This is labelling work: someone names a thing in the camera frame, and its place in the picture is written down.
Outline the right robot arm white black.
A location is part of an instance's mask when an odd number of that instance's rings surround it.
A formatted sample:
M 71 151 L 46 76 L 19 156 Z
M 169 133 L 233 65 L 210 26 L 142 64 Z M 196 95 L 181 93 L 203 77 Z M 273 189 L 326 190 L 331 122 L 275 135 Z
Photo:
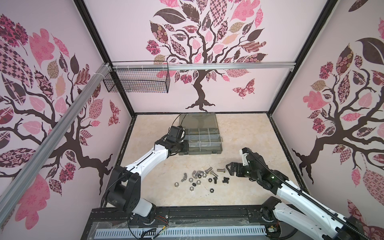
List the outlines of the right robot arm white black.
M 258 153 L 243 148 L 240 156 L 240 163 L 226 165 L 229 174 L 247 178 L 273 194 L 257 213 L 264 221 L 284 222 L 313 240 L 368 239 L 361 220 L 346 217 L 321 204 L 286 175 L 271 170 Z

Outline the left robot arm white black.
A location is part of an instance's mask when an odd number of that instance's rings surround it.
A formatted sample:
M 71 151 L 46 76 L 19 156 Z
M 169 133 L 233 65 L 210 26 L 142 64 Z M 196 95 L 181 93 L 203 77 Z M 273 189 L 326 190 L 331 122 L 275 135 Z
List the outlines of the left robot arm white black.
M 158 164 L 183 150 L 183 140 L 183 134 L 165 135 L 137 161 L 125 167 L 114 167 L 101 200 L 101 208 L 110 204 L 127 215 L 152 219 L 156 206 L 141 197 L 142 180 Z

